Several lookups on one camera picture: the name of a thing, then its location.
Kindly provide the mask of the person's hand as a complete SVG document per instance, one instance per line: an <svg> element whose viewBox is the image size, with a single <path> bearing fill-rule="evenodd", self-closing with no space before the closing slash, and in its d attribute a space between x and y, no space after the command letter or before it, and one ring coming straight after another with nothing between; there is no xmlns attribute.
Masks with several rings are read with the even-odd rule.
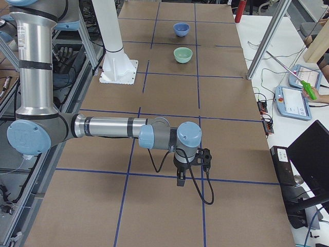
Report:
<svg viewBox="0 0 329 247"><path fill-rule="evenodd" d="M311 87L311 89L312 89L312 92L313 92L314 96L316 97L316 99L312 99L311 96L309 95L309 93L305 89L302 90L303 96L310 101L321 102L322 101L321 95L318 93L318 91L314 87Z"/></svg>

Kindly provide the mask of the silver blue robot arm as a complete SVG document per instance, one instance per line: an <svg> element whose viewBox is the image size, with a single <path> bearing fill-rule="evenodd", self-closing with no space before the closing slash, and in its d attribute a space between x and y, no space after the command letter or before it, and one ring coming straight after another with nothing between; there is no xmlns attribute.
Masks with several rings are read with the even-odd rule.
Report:
<svg viewBox="0 0 329 247"><path fill-rule="evenodd" d="M199 145L200 127L184 122L172 128L161 117L86 117L61 113L53 105L52 31L65 25L80 26L78 1L10 1L10 15L17 24L21 106L7 129L9 144L18 152L38 155L72 138L137 139L141 147L173 153L177 185L183 186L186 171L204 166L209 157Z"/></svg>

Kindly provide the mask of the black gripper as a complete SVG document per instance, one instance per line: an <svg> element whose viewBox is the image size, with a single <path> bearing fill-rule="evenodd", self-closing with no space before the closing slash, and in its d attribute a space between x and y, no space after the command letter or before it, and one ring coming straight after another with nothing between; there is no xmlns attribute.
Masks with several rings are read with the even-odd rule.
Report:
<svg viewBox="0 0 329 247"><path fill-rule="evenodd" d="M174 165L177 168L177 186L184 186L186 181L186 171L190 168L188 159L183 155L174 153Z"/></svg>

